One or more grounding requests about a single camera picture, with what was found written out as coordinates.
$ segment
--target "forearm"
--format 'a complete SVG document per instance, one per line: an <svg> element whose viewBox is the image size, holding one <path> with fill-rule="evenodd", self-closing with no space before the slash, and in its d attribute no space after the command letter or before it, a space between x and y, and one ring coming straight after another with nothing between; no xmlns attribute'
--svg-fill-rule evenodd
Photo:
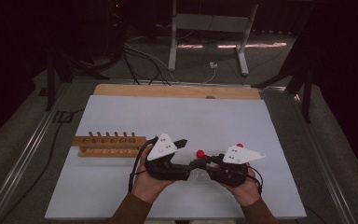
<svg viewBox="0 0 358 224"><path fill-rule="evenodd" d="M103 224L144 224L152 205L128 193L113 216Z"/></svg>
<svg viewBox="0 0 358 224"><path fill-rule="evenodd" d="M241 206L246 220L250 224L277 224L278 220L271 214L269 208L260 198L257 202L249 206Z"/></svg>

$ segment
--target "white board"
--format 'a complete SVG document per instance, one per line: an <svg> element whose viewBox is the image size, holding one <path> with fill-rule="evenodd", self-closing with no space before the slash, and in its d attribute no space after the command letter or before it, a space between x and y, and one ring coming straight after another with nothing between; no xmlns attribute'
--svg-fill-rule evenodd
<svg viewBox="0 0 358 224"><path fill-rule="evenodd" d="M262 197L277 218L305 217L296 184L263 100L91 96L76 135L118 132L146 136L167 132L187 139L172 162L189 164L198 149L225 153L230 144L264 153L251 162L264 179ZM46 218L111 217L127 193L134 159L79 158L71 147L52 195ZM202 170L167 187L149 218L215 219L243 217L231 193Z"/></svg>

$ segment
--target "person's left hand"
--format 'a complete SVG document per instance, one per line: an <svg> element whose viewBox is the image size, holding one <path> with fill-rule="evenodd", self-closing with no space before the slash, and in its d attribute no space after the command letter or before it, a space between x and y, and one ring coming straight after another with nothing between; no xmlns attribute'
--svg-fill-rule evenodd
<svg viewBox="0 0 358 224"><path fill-rule="evenodd" d="M144 152L141 155L137 173L146 170L146 155L147 152L152 148L152 146L148 146L147 148L145 148ZM159 194L173 182L175 181L157 180L156 178L150 176L147 171L142 172L136 175L131 193L147 203L153 203L157 199Z"/></svg>

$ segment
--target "floor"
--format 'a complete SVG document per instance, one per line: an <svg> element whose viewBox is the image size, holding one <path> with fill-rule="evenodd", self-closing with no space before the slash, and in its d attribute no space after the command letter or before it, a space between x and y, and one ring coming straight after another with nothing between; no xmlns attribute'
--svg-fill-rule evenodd
<svg viewBox="0 0 358 224"><path fill-rule="evenodd" d="M41 120L48 120L47 117L52 117L56 111L76 111L84 108L88 96L97 84L132 84L133 76L136 76L142 84L152 81L153 84L159 85L170 83L249 86L277 75L291 46L296 42L296 38L290 35L251 34L245 51L250 74L243 76L240 74L235 50L217 47L236 44L239 38L237 35L183 31L178 36L181 36L178 38L181 48L177 53L174 72L166 69L170 49L167 31L162 30L161 36L156 40L134 34L125 43L127 62L131 65L132 73L124 58L101 72L102 75L110 77L106 81L96 80L76 71L72 83L57 81L59 100L51 113L45 112L46 98L38 96L40 90L46 87L46 72L35 78L36 90L0 131L0 188L21 152L29 147L30 143L34 144L32 159L27 169L16 180L18 186L8 193L11 198L3 204L6 209L0 210L2 214L7 213L0 223L101 223L101 220L44 219L69 149L71 136L74 135L81 116L75 115L71 123L62 126L51 122L44 129L39 141L30 142L35 130L40 128ZM149 56L155 63L140 57L141 54L137 51ZM95 60L97 63L104 62L104 58L96 57ZM210 67L210 62L217 63L214 70ZM316 86L312 87L311 124L304 122L298 115L301 92L298 96L290 96L283 91L282 87L286 86L288 81L290 78L275 83L276 88L263 91L262 97L270 111L308 216L298 220L281 220L281 223L358 223L358 162L345 135L339 129ZM50 149L53 150L51 160L48 159ZM43 175L33 186L40 174ZM168 224L174 221L147 220L146 223ZM239 224L245 221L194 220L192 223Z"/></svg>

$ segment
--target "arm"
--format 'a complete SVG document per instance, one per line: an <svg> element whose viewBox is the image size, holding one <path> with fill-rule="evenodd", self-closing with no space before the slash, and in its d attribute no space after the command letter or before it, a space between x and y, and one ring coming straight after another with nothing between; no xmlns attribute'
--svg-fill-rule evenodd
<svg viewBox="0 0 358 224"><path fill-rule="evenodd" d="M248 168L248 174L255 177L255 172ZM245 183L236 188L222 185L230 191L240 204L246 220L251 224L275 224L276 218L271 214L269 208L261 198L257 184L254 180L247 178Z"/></svg>
<svg viewBox="0 0 358 224"><path fill-rule="evenodd" d="M141 155L132 192L128 192L120 207L103 224L143 224L149 214L153 202L159 194L174 181L157 180L144 172L147 152L152 147L147 147Z"/></svg>

